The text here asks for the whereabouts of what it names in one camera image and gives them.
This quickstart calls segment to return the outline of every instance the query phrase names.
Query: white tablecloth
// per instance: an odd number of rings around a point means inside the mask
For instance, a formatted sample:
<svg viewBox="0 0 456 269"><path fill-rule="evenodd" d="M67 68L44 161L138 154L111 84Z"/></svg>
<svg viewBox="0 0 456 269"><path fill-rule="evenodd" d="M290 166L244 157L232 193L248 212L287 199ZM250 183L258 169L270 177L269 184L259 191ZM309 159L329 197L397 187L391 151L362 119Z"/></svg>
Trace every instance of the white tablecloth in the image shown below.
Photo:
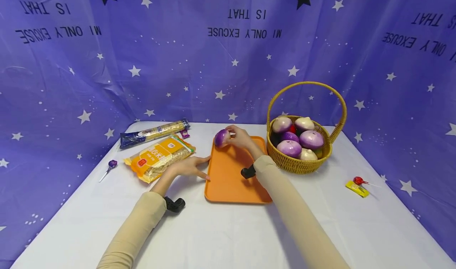
<svg viewBox="0 0 456 269"><path fill-rule="evenodd" d="M127 131L162 124L138 122ZM198 156L210 154L213 136L225 126L192 124L188 141ZM265 138L265 125L239 126ZM114 145L12 268L95 268L142 192L150 188L123 158L150 144L123 151ZM287 176L352 269L456 268L344 134L333 146L332 157L317 173ZM111 159L120 165L98 183ZM363 199L344 186L354 176L381 188L371 186L371 195ZM273 204L212 204L204 198L204 182L186 177L174 182L168 196L182 197L186 207L179 215L165 215L135 268L305 268Z"/></svg>

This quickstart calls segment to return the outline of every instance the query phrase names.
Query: basket handle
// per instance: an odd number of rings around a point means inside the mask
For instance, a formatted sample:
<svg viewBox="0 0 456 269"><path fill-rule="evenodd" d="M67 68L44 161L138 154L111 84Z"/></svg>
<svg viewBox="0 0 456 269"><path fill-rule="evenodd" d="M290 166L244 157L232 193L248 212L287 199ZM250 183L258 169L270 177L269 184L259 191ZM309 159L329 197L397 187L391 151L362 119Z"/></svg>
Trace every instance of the basket handle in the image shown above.
<svg viewBox="0 0 456 269"><path fill-rule="evenodd" d="M336 91L336 89L334 89L333 87L329 86L329 85L326 85L324 83L320 83L320 82L314 82L314 81L302 81L302 82L296 82L296 83L293 83L291 85L288 85L286 86L284 89L280 90L272 99L271 99L271 102L269 103L269 106L268 106L268 116L267 116L267 124L266 124L266 128L267 128L267 131L269 132L270 130L270 122L271 122L271 117L270 117L270 113L271 113L271 108L272 108L272 105L274 104L274 102L276 101L276 99L282 95L282 93L284 93L286 90L290 89L290 88L293 88L294 86L298 86L298 85L304 85L304 84L314 84L314 85L318 85L318 86L323 86L323 87L326 87L327 89L331 90L334 95L337 96L337 98L339 98L339 101L341 102L341 105L342 105L342 117L341 119L339 120L339 123L337 124L336 128L332 131L330 137L329 137L329 143L333 143L334 140L336 140L337 138L337 135L340 134L340 132L342 131L342 128L343 126L345 125L345 122L347 121L347 105L345 104L345 101L344 99L342 98L342 96L339 94L339 92Z"/></svg>

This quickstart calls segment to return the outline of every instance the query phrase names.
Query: wicker basket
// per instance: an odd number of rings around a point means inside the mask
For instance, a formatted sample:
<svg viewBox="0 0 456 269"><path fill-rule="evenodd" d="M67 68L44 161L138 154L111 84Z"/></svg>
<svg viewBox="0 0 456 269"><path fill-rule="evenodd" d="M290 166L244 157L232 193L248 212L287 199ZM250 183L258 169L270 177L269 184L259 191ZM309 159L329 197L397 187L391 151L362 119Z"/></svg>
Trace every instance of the wicker basket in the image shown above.
<svg viewBox="0 0 456 269"><path fill-rule="evenodd" d="M274 104L276 99L280 95L282 95L282 93L284 93L286 90L288 90L294 86L303 85L303 84L314 84L314 85L326 87L327 89L332 91L334 93L334 95L337 96L337 98L339 98L339 101L341 102L341 105L342 105L342 118L340 119L339 123L336 125L336 128L334 129L334 131L332 132L331 135L328 134L326 129L324 129L320 124L313 121L315 124L315 131L321 133L323 135L323 138L325 141L325 144L323 145L323 148L322 148L323 157L319 160L314 160L314 161L303 161L303 160L299 160L299 159L295 159L290 156L287 156L287 155L279 152L279 150L277 150L277 148L275 148L275 146L272 145L271 139L270 139L270 135L272 132L272 130L271 130L272 124L275 121L275 119L273 119L271 121L271 118L270 118L272 105ZM286 117L290 118L292 122L294 122L298 118L301 118L300 116L286 116ZM346 120L347 120L347 105L345 105L345 101L342 98L342 96L339 94L339 92L337 92L331 86L328 86L326 84L319 83L319 82L312 82L312 81L303 81L303 82L291 84L291 85L285 87L284 89L280 90L271 99L271 102L269 103L268 116L267 116L267 122L266 122L267 131L268 131L267 132L268 155L272 158L272 160L274 160L274 162L277 164L278 167L280 167L281 169L283 169L285 171L295 173L295 174L312 173L313 171L317 170L328 159L328 157L333 152L333 142L334 142L334 140L336 140L337 135L339 135L339 133L342 131L342 128L345 125Z"/></svg>

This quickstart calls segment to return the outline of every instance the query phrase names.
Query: black wrist strap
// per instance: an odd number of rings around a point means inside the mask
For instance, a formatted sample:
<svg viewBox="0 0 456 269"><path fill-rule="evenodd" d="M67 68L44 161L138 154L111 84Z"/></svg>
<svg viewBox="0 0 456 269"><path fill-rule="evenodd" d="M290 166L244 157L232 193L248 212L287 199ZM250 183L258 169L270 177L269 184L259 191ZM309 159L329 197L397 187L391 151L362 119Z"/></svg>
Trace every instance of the black wrist strap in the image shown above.
<svg viewBox="0 0 456 269"><path fill-rule="evenodd" d="M255 170L254 165L252 164L249 168L244 168L243 170L241 170L241 175L245 179L250 179L253 176L255 176L256 175L256 170Z"/></svg>
<svg viewBox="0 0 456 269"><path fill-rule="evenodd" d="M168 198L168 196L164 197L164 199L166 202L166 209L168 211L180 213L185 207L185 201L182 198L177 199L176 202L173 202L173 200Z"/></svg>

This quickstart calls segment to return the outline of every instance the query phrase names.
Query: red lollipop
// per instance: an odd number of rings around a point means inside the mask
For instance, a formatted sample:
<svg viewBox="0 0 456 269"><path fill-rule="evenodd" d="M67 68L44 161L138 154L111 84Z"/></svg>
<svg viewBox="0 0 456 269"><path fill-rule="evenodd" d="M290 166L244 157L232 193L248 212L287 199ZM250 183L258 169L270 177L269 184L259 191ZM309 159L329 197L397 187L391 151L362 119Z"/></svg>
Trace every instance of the red lollipop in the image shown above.
<svg viewBox="0 0 456 269"><path fill-rule="evenodd" d="M353 178L353 182L355 182L356 185L361 185L361 184L369 184L368 182L364 181L360 176L356 176Z"/></svg>
<svg viewBox="0 0 456 269"><path fill-rule="evenodd" d="M356 176L355 178L353 178L353 182L355 182L356 185L358 186L361 186L363 184L368 184L368 185L372 185L372 186L376 186L376 187L379 187L381 188L380 186L377 186L377 185L373 185L367 181L364 181L360 176Z"/></svg>

